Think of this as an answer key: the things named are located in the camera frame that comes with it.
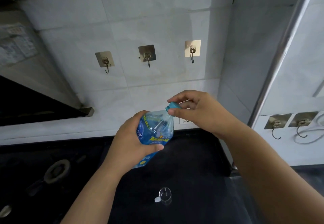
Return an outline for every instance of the hand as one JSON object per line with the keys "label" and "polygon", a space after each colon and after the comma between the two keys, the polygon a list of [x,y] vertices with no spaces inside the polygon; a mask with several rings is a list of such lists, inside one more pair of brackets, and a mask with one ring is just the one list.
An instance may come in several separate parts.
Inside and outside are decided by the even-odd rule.
{"label": "hand", "polygon": [[136,129],[145,113],[147,111],[136,113],[119,128],[103,162],[102,166],[118,178],[130,171],[146,155],[163,149],[163,145],[143,145],[139,141]]}
{"label": "hand", "polygon": [[189,120],[220,139],[241,123],[206,92],[185,90],[168,99],[168,102],[172,101],[184,101],[180,103],[183,109],[172,108],[168,110],[168,114]]}

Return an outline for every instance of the electrical outlet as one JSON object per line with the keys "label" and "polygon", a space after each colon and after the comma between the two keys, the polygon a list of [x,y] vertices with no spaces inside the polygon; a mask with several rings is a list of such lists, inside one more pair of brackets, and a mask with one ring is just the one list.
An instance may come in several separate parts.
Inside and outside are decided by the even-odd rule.
{"label": "electrical outlet", "polygon": [[193,123],[193,122],[191,122],[191,121],[189,121],[189,120],[185,120],[185,119],[180,119],[180,124],[188,124],[188,123]]}

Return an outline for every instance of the white cable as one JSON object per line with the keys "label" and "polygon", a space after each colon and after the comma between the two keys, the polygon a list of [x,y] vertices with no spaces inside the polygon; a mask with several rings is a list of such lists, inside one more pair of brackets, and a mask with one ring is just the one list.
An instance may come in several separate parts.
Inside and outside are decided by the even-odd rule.
{"label": "white cable", "polygon": [[[323,117],[323,116],[324,116],[324,113],[323,113],[322,115],[318,116],[318,118],[315,120],[315,122],[316,122],[319,126],[321,126],[321,127],[324,127],[324,124],[320,123],[319,120],[320,120],[320,118]],[[324,128],[318,128],[318,129],[306,129],[306,130],[303,130],[303,131],[299,132],[299,134],[307,133],[307,132],[311,132],[311,131],[324,131]],[[316,141],[322,139],[322,138],[324,137],[324,133],[323,133],[321,136],[319,136],[317,139],[312,140],[312,141],[309,141],[309,142],[306,142],[306,143],[297,142],[297,141],[296,141],[296,138],[297,138],[297,137],[299,138],[299,135],[298,135],[298,134],[295,134],[295,135],[294,135],[294,142],[295,142],[295,143],[300,144],[300,145],[309,145],[309,144],[312,144],[312,143],[314,143],[314,142],[316,142]]]}

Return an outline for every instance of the blue bottle cap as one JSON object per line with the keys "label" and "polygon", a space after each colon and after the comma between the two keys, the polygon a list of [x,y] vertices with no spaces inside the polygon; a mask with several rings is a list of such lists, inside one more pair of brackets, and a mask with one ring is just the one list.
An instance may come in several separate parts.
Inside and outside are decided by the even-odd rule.
{"label": "blue bottle cap", "polygon": [[180,108],[181,109],[181,106],[172,101],[165,109],[166,109],[166,111],[168,111],[170,108]]}

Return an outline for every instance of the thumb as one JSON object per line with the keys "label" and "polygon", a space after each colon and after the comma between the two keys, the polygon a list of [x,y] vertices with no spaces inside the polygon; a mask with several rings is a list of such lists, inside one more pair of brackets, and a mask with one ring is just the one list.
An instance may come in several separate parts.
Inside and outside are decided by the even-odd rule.
{"label": "thumb", "polygon": [[195,110],[193,109],[180,109],[180,108],[171,108],[168,110],[168,114],[171,116],[176,116],[185,120],[192,121],[195,119]]}
{"label": "thumb", "polygon": [[145,156],[163,150],[164,148],[162,144],[143,145],[143,147],[145,151]]}

